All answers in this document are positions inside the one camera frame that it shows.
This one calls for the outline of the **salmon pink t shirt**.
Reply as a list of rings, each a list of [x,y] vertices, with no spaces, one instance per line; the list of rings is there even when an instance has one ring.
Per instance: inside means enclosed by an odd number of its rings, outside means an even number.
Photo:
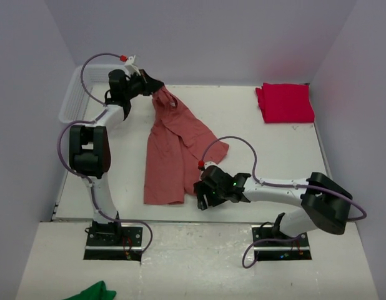
[[[147,139],[144,204],[183,204],[194,195],[202,155],[220,163],[229,145],[215,143],[214,133],[166,87],[152,95],[155,120]]]

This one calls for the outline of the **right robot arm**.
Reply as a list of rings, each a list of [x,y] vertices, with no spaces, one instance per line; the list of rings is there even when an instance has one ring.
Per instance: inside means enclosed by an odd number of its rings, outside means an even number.
[[[248,173],[231,176],[215,164],[203,169],[199,181],[194,183],[194,192],[200,210],[227,201],[295,206],[295,211],[280,213],[272,226],[269,236],[280,246],[316,229],[342,235],[352,200],[348,191],[320,172],[313,172],[308,178],[272,183],[256,180]]]

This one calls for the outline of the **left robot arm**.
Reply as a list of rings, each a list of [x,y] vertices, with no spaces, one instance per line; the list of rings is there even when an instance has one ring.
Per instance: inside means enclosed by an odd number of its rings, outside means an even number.
[[[140,70],[128,76],[123,70],[109,73],[109,90],[104,110],[92,121],[74,121],[69,127],[69,167],[84,181],[92,202],[95,225],[103,225],[101,238],[110,246],[122,241],[123,230],[109,188],[111,166],[109,132],[124,122],[131,111],[131,100],[151,96],[164,87],[162,81]]]

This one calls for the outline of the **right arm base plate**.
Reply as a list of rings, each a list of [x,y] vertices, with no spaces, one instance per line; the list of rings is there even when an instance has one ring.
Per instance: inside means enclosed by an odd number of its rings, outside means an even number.
[[[261,239],[272,238],[272,224],[266,222],[252,226],[252,239],[257,242]],[[257,261],[301,261],[311,260],[309,239],[307,234],[293,242],[266,241],[254,246],[254,257]]]

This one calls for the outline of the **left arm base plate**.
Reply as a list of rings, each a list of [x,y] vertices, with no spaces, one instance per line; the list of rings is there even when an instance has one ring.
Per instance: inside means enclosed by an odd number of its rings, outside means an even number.
[[[137,261],[142,259],[141,226],[123,226],[118,222],[100,224],[93,221],[87,234],[84,260]]]

